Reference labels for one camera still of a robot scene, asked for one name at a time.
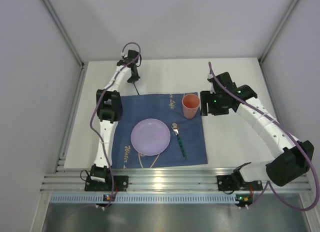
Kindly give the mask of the orange plastic cup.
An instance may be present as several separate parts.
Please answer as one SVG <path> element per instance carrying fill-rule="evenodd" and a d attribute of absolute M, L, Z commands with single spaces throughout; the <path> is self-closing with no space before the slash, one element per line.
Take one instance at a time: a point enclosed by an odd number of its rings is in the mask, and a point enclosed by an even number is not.
<path fill-rule="evenodd" d="M 200 99 L 195 94 L 186 94 L 182 99 L 182 109 L 185 118 L 192 119 L 195 117 L 200 106 Z"/>

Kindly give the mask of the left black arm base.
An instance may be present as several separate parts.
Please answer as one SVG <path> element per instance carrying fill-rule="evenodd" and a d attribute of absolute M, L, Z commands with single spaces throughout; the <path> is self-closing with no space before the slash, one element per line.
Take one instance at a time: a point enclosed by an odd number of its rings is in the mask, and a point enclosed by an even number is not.
<path fill-rule="evenodd" d="M 129 185 L 129 177 L 123 175 L 116 175 L 113 177 L 113 190 L 122 192 L 126 191 Z M 106 180 L 102 178 L 93 178 L 88 176 L 85 182 L 85 191 L 99 192 L 99 191 L 109 191 L 112 190 L 112 179 L 108 177 Z"/>

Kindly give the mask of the metal spoon teal handle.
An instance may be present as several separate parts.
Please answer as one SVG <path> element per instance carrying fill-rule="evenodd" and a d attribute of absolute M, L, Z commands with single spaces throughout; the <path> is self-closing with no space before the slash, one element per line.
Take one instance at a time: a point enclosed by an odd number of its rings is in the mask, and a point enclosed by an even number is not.
<path fill-rule="evenodd" d="M 173 132 L 175 133 L 175 135 L 177 137 L 177 141 L 178 141 L 178 144 L 179 144 L 179 148 L 180 148 L 180 150 L 182 152 L 182 156 L 183 156 L 184 159 L 186 159 L 187 155 L 186 155 L 186 152 L 185 152 L 185 149 L 184 149 L 183 142 L 182 142 L 182 140 L 180 138 L 179 125 L 177 123 L 173 122 L 171 124 L 171 128 L 172 128 Z"/>

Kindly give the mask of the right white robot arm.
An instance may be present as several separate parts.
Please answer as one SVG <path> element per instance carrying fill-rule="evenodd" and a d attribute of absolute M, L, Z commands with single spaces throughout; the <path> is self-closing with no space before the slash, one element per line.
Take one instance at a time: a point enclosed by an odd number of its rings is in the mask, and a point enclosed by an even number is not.
<path fill-rule="evenodd" d="M 314 146 L 308 140 L 301 142 L 293 135 L 286 135 L 250 86 L 236 86 L 228 72 L 216 77 L 208 74 L 207 80 L 211 89 L 200 93 L 201 114 L 218 116 L 233 110 L 264 141 L 273 157 L 272 161 L 246 162 L 235 168 L 233 176 L 239 184 L 269 180 L 284 186 L 310 170 L 301 152 L 311 159 Z"/>

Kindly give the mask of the blue embroidered cloth placemat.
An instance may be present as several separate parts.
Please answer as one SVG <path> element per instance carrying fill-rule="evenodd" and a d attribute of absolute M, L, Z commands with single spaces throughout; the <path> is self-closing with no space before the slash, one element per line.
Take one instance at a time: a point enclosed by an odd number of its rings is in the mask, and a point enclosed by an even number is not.
<path fill-rule="evenodd" d="M 187 119 L 183 113 L 183 94 L 150 94 L 122 97 L 123 115 L 115 130 L 112 145 L 112 167 L 115 169 L 157 168 L 207 164 L 204 129 L 200 112 Z M 170 143 L 159 155 L 138 153 L 131 143 L 135 125 L 145 119 L 158 119 L 170 131 Z M 179 125 L 179 135 L 187 158 L 184 159 L 177 137 L 171 128 Z"/>

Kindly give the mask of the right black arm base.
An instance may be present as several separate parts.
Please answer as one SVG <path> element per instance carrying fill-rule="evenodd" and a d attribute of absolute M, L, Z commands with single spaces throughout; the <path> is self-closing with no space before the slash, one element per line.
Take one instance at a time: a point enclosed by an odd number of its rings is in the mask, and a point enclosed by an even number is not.
<path fill-rule="evenodd" d="M 219 191 L 262 191 L 263 186 L 261 181 L 253 182 L 238 182 L 231 175 L 218 175 L 217 186 Z"/>

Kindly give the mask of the purple plastic plate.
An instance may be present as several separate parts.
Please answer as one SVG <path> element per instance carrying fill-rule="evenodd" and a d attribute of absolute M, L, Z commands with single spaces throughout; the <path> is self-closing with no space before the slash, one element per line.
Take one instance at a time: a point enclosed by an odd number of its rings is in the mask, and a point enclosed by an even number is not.
<path fill-rule="evenodd" d="M 130 141 L 133 148 L 145 156 L 159 155 L 171 140 L 168 126 L 158 119 L 145 119 L 133 128 Z"/>

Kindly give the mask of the blue plastic fork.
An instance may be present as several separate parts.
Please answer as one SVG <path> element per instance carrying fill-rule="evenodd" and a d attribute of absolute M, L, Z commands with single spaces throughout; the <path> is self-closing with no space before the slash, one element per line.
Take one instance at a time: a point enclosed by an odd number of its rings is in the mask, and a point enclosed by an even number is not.
<path fill-rule="evenodd" d="M 133 86 L 134 86 L 134 88 L 135 88 L 135 90 L 136 90 L 137 95 L 140 95 L 140 93 L 139 93 L 139 91 L 138 91 L 135 83 L 133 83 Z"/>

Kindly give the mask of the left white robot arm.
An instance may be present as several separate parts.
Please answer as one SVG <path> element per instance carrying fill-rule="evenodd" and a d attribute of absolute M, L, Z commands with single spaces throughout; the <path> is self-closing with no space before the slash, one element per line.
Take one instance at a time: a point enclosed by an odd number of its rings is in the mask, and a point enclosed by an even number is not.
<path fill-rule="evenodd" d="M 91 167 L 91 179 L 99 182 L 109 180 L 112 166 L 112 146 L 116 127 L 123 114 L 120 88 L 125 83 L 134 83 L 140 79 L 138 74 L 138 51 L 128 50 L 116 64 L 114 75 L 108 84 L 96 92 L 96 108 L 94 112 L 99 120 L 97 155 Z"/>

